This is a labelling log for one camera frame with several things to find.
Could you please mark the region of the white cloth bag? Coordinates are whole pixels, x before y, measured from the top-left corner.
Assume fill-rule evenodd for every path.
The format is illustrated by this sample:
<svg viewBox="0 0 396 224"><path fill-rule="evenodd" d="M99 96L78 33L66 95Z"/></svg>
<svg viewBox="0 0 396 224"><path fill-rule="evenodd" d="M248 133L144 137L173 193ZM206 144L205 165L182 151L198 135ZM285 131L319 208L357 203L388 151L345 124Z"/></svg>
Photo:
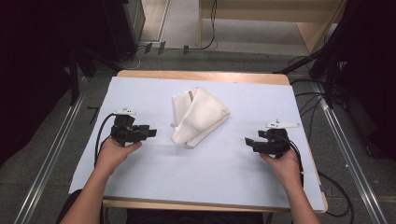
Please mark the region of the white cloth bag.
<svg viewBox="0 0 396 224"><path fill-rule="evenodd" d="M196 147L231 114L230 109L211 93L198 87L173 97L175 131L178 145Z"/></svg>

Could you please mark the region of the metal floor rail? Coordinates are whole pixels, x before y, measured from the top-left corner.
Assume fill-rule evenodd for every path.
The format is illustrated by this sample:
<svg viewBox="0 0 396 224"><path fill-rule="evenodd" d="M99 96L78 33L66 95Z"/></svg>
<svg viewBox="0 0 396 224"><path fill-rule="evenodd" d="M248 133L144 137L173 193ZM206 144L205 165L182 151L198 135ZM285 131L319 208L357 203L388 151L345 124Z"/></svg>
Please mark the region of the metal floor rail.
<svg viewBox="0 0 396 224"><path fill-rule="evenodd" d="M353 152L353 148L347 140L338 118L326 102L321 103L321 107L332 129L332 133L341 150L341 153L343 154L343 157L346 161L347 169L354 180L357 190L373 224L389 224L380 206L379 200L377 199L375 192L373 191L368 179L361 169L361 166Z"/></svg>
<svg viewBox="0 0 396 224"><path fill-rule="evenodd" d="M80 87L80 95L75 103L69 106L61 127L49 148L47 156L44 159L32 186L28 190L21 209L13 224L29 224L41 195L49 181L52 170L63 149L64 142L78 115L78 111L84 100L86 90L89 87L89 79L87 77L83 77L78 86Z"/></svg>

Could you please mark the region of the black metal stand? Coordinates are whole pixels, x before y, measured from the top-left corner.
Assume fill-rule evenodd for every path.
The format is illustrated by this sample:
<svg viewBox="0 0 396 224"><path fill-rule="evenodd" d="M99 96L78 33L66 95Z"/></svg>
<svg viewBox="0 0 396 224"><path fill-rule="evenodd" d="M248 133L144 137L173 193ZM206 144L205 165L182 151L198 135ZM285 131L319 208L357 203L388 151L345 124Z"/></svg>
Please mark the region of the black metal stand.
<svg viewBox="0 0 396 224"><path fill-rule="evenodd" d="M121 68L115 63L86 47L70 49L68 51L67 60L69 66L69 79L71 90L70 105L74 105L77 102L78 97L80 96L78 68L80 68L85 77L93 77L95 74L95 68L92 61L98 61L99 63L102 63L106 67L114 70L116 73L121 70Z"/></svg>
<svg viewBox="0 0 396 224"><path fill-rule="evenodd" d="M289 65L279 71L276 74L287 75L297 68L307 65L308 63L315 61L313 67L309 72L309 76L313 79L320 78L324 73L327 73L325 80L325 92L324 99L330 109L333 109L332 105L332 89L334 77L337 71L337 63L341 56L341 45L344 37L347 35L347 27L350 24L350 18L344 17L337 24L336 28L332 32L329 40L314 53L304 56L300 61Z"/></svg>

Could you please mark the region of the black cabinet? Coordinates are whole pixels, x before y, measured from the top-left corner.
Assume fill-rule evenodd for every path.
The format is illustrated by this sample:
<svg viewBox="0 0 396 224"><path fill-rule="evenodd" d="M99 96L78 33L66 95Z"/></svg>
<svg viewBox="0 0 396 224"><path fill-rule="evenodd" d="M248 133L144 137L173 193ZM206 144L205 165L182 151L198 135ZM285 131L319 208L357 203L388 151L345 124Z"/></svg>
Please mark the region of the black cabinet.
<svg viewBox="0 0 396 224"><path fill-rule="evenodd" d="M112 58L124 61L128 54L137 52L146 16L142 0L104 0L106 18L114 45Z"/></svg>

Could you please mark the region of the person's right hand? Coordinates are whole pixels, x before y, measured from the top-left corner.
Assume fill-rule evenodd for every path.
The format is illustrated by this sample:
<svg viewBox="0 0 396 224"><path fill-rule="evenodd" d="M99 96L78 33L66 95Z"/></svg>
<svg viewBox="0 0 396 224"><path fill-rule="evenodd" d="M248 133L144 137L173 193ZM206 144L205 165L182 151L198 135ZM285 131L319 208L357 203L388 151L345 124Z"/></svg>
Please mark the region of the person's right hand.
<svg viewBox="0 0 396 224"><path fill-rule="evenodd" d="M296 153L290 149L282 157L275 159L266 154L260 157L267 162L284 188L300 187L300 166Z"/></svg>

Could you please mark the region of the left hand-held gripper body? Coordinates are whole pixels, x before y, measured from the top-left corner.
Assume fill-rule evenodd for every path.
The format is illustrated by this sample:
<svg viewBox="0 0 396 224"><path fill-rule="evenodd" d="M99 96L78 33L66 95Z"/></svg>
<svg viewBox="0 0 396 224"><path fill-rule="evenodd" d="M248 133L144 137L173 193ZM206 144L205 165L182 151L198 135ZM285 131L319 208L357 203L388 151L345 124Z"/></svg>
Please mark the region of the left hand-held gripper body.
<svg viewBox="0 0 396 224"><path fill-rule="evenodd" d="M114 124L110 132L111 137L122 146L125 146L126 143L140 142L140 135L134 126L136 113L131 109L123 108L116 110L114 115Z"/></svg>

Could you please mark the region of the person's dark trousers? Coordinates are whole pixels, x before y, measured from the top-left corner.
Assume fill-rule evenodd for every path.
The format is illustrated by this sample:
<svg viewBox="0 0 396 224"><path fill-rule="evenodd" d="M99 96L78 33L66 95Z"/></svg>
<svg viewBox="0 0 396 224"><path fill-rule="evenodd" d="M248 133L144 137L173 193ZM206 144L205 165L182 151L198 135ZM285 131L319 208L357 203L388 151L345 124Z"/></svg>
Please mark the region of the person's dark trousers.
<svg viewBox="0 0 396 224"><path fill-rule="evenodd" d="M68 197L56 224L60 224L81 191L76 190ZM261 213L127 209L126 214L125 224L263 224ZM99 224L104 224L102 212Z"/></svg>

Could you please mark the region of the person's left hand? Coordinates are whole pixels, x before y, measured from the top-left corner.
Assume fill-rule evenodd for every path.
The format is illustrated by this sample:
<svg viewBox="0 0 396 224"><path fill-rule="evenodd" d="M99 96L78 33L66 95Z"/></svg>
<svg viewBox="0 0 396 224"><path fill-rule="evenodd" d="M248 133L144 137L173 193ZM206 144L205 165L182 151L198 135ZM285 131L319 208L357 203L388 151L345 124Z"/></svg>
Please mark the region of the person's left hand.
<svg viewBox="0 0 396 224"><path fill-rule="evenodd" d="M109 178L132 152L141 147L141 142L123 147L113 138L107 138L101 146L93 171L94 175L99 178Z"/></svg>

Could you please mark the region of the light wooden furniture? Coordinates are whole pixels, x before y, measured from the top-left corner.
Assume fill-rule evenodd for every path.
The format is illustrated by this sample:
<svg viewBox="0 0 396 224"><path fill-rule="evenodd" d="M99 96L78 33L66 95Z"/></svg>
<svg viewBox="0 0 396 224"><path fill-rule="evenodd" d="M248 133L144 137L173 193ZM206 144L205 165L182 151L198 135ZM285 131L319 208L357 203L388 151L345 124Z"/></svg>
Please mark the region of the light wooden furniture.
<svg viewBox="0 0 396 224"><path fill-rule="evenodd" d="M296 22L309 53L319 49L348 0L217 0L216 18Z"/></svg>

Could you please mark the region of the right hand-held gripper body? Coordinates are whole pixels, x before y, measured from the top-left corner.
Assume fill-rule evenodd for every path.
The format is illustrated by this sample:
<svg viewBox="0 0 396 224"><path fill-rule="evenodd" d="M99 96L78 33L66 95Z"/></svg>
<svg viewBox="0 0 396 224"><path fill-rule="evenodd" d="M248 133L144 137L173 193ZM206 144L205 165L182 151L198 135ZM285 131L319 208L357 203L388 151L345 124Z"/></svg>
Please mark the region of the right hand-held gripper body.
<svg viewBox="0 0 396 224"><path fill-rule="evenodd" d="M257 147L265 148L267 155L274 155L276 158L280 158L289 149L293 149L297 156L300 156L300 151L297 146L289 139L287 128L300 127L299 123L293 123L289 121L276 119L265 125L266 131L259 130L258 136L266 139L263 145Z"/></svg>

